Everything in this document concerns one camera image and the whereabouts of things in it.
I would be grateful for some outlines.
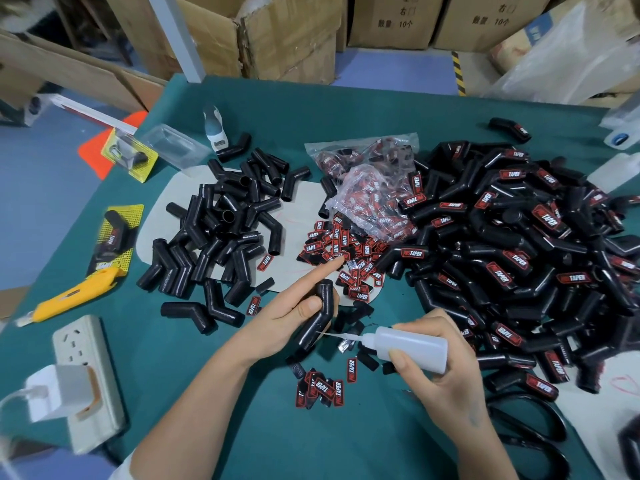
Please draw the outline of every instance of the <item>person's left hand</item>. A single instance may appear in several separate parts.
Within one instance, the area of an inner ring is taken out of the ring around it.
[[[270,357],[281,351],[302,323],[322,308],[322,300],[317,296],[304,299],[316,283],[336,271],[344,263],[340,256],[322,264],[304,275],[289,288],[278,293],[251,322],[242,327],[229,339],[228,345],[236,347],[250,363]],[[333,289],[335,309],[338,313],[340,296]]]

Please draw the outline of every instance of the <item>green table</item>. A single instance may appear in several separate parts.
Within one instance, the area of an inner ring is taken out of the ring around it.
[[[533,140],[524,148],[534,158],[565,155],[571,167],[591,171],[614,154],[602,143],[607,133],[598,128],[602,109],[215,77],[202,85],[189,85],[181,75],[167,85],[139,133],[167,123],[207,144],[202,120],[206,102],[218,106],[232,141],[241,131],[248,131],[255,145],[290,161],[292,167],[309,165],[316,181],[321,174],[304,152],[306,142],[414,131],[427,150],[439,141],[500,141],[504,137],[486,126],[494,116],[517,120],[531,132]],[[82,280],[107,206],[142,203],[146,217],[174,173],[159,162],[147,183],[140,184],[114,169],[17,314]],[[631,232],[638,230],[629,226]],[[45,230],[42,238],[46,239]],[[0,334],[0,397],[20,388],[28,375],[54,361],[51,336],[55,330],[84,314],[98,315],[129,420],[128,429],[113,441],[112,448],[123,457],[128,455],[234,332],[221,325],[212,336],[204,337],[188,322],[162,318],[159,309],[166,297],[135,286],[146,266],[134,256],[129,276],[116,290],[44,323],[22,329],[10,326]],[[263,303],[272,297],[266,296]],[[192,299],[203,301],[200,288]],[[368,322],[381,325],[422,315],[415,293],[404,280],[387,280],[373,306],[376,312]],[[328,377],[345,377],[346,357],[326,342],[330,346],[319,347],[303,365],[324,371]],[[343,478],[385,480],[452,477],[451,444],[420,405],[402,393],[403,387],[397,376],[374,374],[361,367],[358,383],[346,386],[345,407],[325,408],[318,403],[311,411],[297,410],[296,380],[283,357],[263,361],[247,380],[218,473],[226,479],[258,478],[261,472],[308,480],[336,473]],[[28,424],[20,402],[4,412],[2,428],[5,434],[68,446],[64,420]],[[601,478],[574,431],[562,449],[571,461],[573,478]],[[520,460],[534,472],[540,469],[533,456]]]

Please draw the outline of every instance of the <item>white cable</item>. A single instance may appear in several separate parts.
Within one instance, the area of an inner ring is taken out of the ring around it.
[[[44,386],[29,387],[12,392],[2,401],[0,401],[0,416],[2,414],[2,408],[4,407],[4,405],[12,399],[15,399],[16,397],[27,397],[30,395],[41,395],[45,397],[48,392],[48,389]],[[13,465],[11,464],[11,443],[11,438],[8,438],[5,444],[2,444],[2,442],[0,442],[0,465],[2,465],[10,480],[22,480],[20,475],[18,475],[18,472],[15,471],[15,468],[13,468]]]

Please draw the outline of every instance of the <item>white power strip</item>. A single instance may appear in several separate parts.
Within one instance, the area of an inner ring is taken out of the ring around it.
[[[67,418],[73,452],[89,453],[116,435],[125,423],[100,318],[85,315],[55,331],[53,348],[57,363],[88,365],[95,372],[100,399],[85,411]]]

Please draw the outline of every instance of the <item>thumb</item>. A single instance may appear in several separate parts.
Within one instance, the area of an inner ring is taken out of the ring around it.
[[[412,361],[409,355],[401,350],[391,349],[389,350],[389,358],[394,363],[398,374],[423,404],[427,405],[435,400],[438,386],[424,375],[424,372]]]
[[[320,308],[322,308],[322,300],[317,296],[310,296],[302,300],[298,306],[286,314],[284,320],[295,329],[311,318]]]

